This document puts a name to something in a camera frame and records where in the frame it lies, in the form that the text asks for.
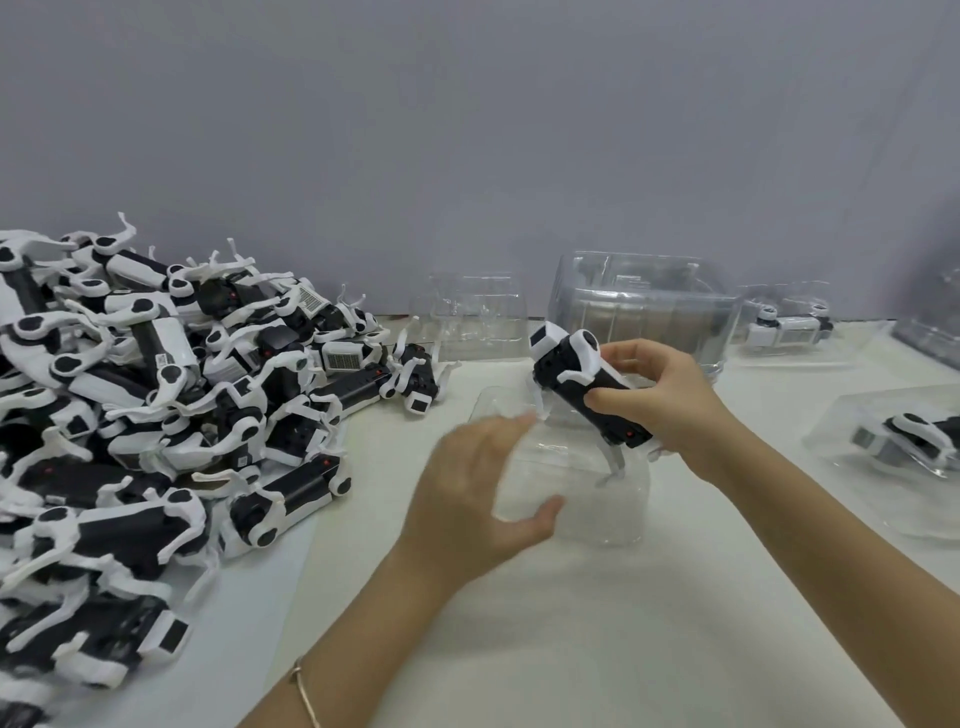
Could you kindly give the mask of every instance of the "finger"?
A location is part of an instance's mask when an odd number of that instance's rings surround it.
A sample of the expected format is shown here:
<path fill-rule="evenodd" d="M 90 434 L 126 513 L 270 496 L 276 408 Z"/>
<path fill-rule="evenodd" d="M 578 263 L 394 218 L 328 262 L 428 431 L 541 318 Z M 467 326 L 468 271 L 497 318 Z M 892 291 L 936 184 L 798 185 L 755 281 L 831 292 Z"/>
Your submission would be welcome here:
<path fill-rule="evenodd" d="M 679 352 L 648 339 L 617 341 L 600 347 L 600 355 L 616 367 L 618 361 L 635 361 L 634 372 L 656 381 Z"/>
<path fill-rule="evenodd" d="M 520 439 L 537 423 L 533 413 L 507 420 L 488 434 L 470 464 L 469 482 L 490 507 L 507 460 Z"/>
<path fill-rule="evenodd" d="M 511 559 L 524 549 L 536 546 L 553 536 L 557 517 L 566 500 L 553 496 L 545 500 L 533 518 L 512 523 L 498 522 L 494 534 L 494 546 L 506 559 Z"/>
<path fill-rule="evenodd" d="M 641 375 L 650 368 L 641 364 L 636 359 L 616 359 L 608 362 L 614 369 L 622 375 Z"/>
<path fill-rule="evenodd" d="M 487 436 L 506 422 L 509 421 L 503 417 L 488 417 L 447 432 L 434 447 L 427 468 L 465 470 Z"/>
<path fill-rule="evenodd" d="M 656 387 L 649 389 L 609 389 L 595 387 L 584 396 L 584 404 L 601 415 L 617 415 L 643 425 L 647 408 L 653 403 Z"/>

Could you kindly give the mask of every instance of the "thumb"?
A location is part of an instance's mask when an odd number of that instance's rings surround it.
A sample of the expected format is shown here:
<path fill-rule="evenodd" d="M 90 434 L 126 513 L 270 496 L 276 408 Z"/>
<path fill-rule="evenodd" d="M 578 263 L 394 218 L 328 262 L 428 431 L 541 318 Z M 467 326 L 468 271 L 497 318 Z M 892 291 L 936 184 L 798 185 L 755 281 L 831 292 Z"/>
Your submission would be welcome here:
<path fill-rule="evenodd" d="M 584 395 L 584 404 L 601 415 L 618 415 L 636 422 L 646 412 L 649 396 L 644 389 L 595 387 Z"/>
<path fill-rule="evenodd" d="M 551 536 L 557 525 L 557 516 L 566 504 L 562 496 L 552 496 L 540 504 L 532 518 L 512 523 L 501 522 L 496 537 L 498 550 L 513 558 L 521 551 L 536 546 Z"/>

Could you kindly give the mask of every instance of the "gold bracelet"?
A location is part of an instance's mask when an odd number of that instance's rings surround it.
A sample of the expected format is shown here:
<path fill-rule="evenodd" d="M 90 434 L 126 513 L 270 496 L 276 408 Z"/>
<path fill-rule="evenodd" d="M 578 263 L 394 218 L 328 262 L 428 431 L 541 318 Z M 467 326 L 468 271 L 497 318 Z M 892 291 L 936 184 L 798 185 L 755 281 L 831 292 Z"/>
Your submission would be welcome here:
<path fill-rule="evenodd" d="M 294 671 L 290 674 L 290 682 L 297 684 L 300 700 L 303 702 L 303 707 L 306 708 L 306 713 L 310 716 L 310 724 L 313 728 L 321 728 L 320 722 L 317 720 L 317 714 L 313 712 L 313 706 L 310 705 L 310 698 L 307 697 L 306 689 L 303 687 L 303 678 L 300 677 L 300 673 L 303 672 L 303 667 L 300 664 L 302 661 L 302 655 L 294 661 Z"/>

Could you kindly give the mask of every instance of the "plastic blister tray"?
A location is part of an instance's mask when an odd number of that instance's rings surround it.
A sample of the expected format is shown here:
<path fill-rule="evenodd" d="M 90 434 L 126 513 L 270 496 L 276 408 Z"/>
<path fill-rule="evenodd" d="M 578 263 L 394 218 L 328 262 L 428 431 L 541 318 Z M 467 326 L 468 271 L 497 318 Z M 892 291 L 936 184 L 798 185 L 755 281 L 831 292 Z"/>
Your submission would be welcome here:
<path fill-rule="evenodd" d="M 695 257 L 580 251 L 560 261 L 547 320 L 600 343 L 646 338 L 723 369 L 741 299 Z"/>
<path fill-rule="evenodd" d="M 741 286 L 744 303 L 733 331 L 732 361 L 740 366 L 843 366 L 881 323 L 838 323 L 830 316 L 829 284 L 821 280 Z"/>
<path fill-rule="evenodd" d="M 517 276 L 435 273 L 410 302 L 420 338 L 441 342 L 442 361 L 527 356 L 527 302 Z"/>
<path fill-rule="evenodd" d="M 960 369 L 960 268 L 934 277 L 916 314 L 897 321 L 892 335 Z"/>
<path fill-rule="evenodd" d="M 888 423 L 910 414 L 929 423 L 960 415 L 960 385 L 838 398 L 804 445 L 845 471 L 843 482 L 905 536 L 960 541 L 960 459 Z M 955 432 L 956 425 L 941 425 Z"/>
<path fill-rule="evenodd" d="M 600 545 L 625 546 L 640 540 L 650 495 L 647 461 L 624 449 L 626 470 L 611 475 L 597 430 L 568 404 L 544 393 L 550 414 L 517 445 L 504 473 L 495 514 L 529 518 L 550 496 L 566 498 L 557 536 Z M 480 393 L 470 420 L 515 417 L 534 408 L 524 390 L 490 387 Z"/>

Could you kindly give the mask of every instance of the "white wall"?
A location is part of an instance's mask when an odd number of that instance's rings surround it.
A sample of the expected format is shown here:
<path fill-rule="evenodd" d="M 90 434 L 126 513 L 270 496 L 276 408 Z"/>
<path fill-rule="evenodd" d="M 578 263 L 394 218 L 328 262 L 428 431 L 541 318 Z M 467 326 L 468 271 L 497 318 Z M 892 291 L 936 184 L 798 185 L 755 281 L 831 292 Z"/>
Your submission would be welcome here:
<path fill-rule="evenodd" d="M 8 0 L 0 228 L 123 209 L 381 311 L 460 268 L 542 313 L 588 247 L 890 315 L 960 231 L 959 36 L 950 0 Z"/>

